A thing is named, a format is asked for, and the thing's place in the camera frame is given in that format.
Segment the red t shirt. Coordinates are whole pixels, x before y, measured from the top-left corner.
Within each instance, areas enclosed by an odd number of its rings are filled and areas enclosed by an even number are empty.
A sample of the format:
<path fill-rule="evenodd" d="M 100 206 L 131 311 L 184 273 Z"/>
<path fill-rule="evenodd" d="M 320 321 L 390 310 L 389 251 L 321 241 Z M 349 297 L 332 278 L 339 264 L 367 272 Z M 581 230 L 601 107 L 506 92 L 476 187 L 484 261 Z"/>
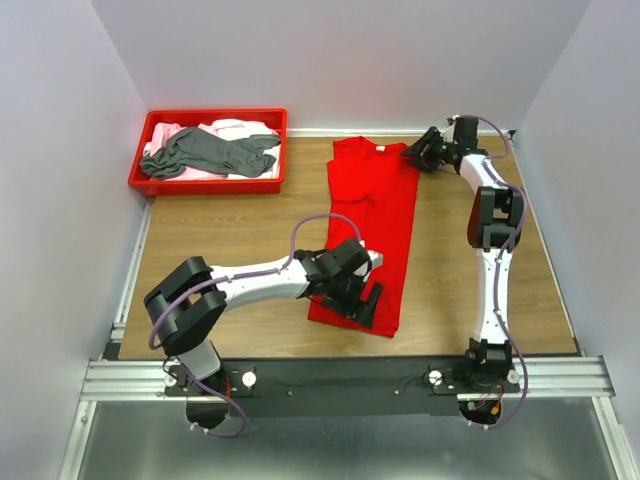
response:
<path fill-rule="evenodd" d="M 402 153 L 404 143 L 377 145 L 364 137 L 333 143 L 327 163 L 331 211 L 352 220 L 365 245 L 383 255 L 363 296 L 383 285 L 373 335 L 393 337 L 400 324 L 420 172 Z"/>

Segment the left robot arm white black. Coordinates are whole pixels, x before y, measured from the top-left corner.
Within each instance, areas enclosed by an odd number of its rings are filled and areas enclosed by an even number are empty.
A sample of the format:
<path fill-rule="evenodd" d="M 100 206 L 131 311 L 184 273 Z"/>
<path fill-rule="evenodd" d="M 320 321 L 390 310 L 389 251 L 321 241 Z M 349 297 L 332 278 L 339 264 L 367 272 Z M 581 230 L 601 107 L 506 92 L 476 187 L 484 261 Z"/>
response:
<path fill-rule="evenodd" d="M 329 312 L 371 330 L 383 285 L 369 278 L 382 265 L 383 255 L 356 238 L 239 267 L 190 257 L 144 298 L 152 322 L 149 348 L 177 358 L 188 369 L 188 384 L 212 394 L 221 385 L 222 361 L 208 335 L 223 313 L 267 300 L 316 297 Z"/>

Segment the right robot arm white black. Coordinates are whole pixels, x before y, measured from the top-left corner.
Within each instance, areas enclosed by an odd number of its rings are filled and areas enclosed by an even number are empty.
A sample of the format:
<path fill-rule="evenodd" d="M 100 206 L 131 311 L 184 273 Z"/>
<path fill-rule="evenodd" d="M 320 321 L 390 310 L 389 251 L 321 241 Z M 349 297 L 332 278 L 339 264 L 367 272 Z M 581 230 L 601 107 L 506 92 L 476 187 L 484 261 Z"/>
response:
<path fill-rule="evenodd" d="M 507 182 L 494 157 L 478 146 L 482 118 L 455 115 L 442 130 L 430 127 L 402 155 L 425 173 L 450 166 L 474 193 L 467 242 L 478 260 L 476 325 L 452 379 L 480 392 L 508 379 L 517 351 L 508 326 L 508 290 L 513 251 L 529 203 L 522 188 Z"/>

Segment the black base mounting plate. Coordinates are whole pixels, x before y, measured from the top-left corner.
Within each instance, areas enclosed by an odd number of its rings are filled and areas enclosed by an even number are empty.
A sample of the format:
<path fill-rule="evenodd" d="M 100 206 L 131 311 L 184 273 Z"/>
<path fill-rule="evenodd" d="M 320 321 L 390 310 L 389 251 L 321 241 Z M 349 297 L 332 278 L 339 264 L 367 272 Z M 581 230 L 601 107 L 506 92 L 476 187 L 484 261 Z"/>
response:
<path fill-rule="evenodd" d="M 483 370 L 463 356 L 227 360 L 207 384 L 250 418 L 471 413 L 492 423 L 501 397 L 520 391 L 515 367 Z"/>

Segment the red plastic bin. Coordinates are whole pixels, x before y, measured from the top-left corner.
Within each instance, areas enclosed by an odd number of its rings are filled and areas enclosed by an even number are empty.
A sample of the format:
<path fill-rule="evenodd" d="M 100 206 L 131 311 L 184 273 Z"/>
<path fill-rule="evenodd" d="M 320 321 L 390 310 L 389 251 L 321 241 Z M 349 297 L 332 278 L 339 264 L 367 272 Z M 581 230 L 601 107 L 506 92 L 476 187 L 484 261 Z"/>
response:
<path fill-rule="evenodd" d="M 152 138 L 158 123 L 178 123 L 195 127 L 199 123 L 211 123 L 220 119 L 260 121 L 274 130 L 281 138 L 279 170 L 275 178 L 238 180 L 154 180 L 140 168 L 143 147 Z M 288 112 L 281 107 L 262 108 L 217 108 L 217 109 L 164 109 L 147 113 L 137 150 L 134 154 L 128 184 L 146 197 L 172 195 L 217 195 L 217 194 L 277 194 L 281 191 L 287 166 Z"/>

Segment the white t shirt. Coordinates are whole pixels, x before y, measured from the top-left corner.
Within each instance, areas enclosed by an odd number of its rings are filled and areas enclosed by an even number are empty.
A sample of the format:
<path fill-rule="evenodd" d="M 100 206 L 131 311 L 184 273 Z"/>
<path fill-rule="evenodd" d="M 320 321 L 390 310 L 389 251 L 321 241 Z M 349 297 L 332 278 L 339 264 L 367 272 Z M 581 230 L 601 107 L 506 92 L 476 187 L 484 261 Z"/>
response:
<path fill-rule="evenodd" d="M 220 119 L 215 120 L 210 124 L 200 123 L 198 127 L 227 141 L 248 138 L 254 135 L 280 136 L 280 133 L 276 130 L 269 128 L 265 123 L 259 121 Z M 280 144 L 265 150 L 267 154 L 274 156 L 276 161 L 272 167 L 259 176 L 259 179 L 277 178 L 279 176 L 280 150 Z"/>

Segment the grey t shirt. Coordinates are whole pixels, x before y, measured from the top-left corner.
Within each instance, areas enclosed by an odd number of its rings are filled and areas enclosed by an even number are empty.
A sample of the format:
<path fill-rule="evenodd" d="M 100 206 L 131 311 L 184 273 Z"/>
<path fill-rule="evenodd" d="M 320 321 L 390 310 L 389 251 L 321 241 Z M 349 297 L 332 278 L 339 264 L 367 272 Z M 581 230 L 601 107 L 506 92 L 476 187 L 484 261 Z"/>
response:
<path fill-rule="evenodd" d="M 147 176 L 161 180 L 177 178 L 187 168 L 257 178 L 276 163 L 267 150 L 280 144 L 281 138 L 274 134 L 225 140 L 201 128 L 185 128 L 153 155 L 143 156 L 140 168 Z"/>

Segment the aluminium frame rail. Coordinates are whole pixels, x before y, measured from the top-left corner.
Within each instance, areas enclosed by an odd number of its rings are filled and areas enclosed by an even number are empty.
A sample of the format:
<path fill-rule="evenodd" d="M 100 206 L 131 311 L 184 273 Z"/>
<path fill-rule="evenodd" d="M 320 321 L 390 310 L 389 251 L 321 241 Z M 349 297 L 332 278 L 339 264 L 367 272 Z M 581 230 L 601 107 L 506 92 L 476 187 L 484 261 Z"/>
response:
<path fill-rule="evenodd" d="M 529 357 L 529 398 L 613 397 L 614 387 L 600 357 Z M 80 399 L 101 401 L 166 400 L 160 361 L 96 361 L 88 365 Z"/>

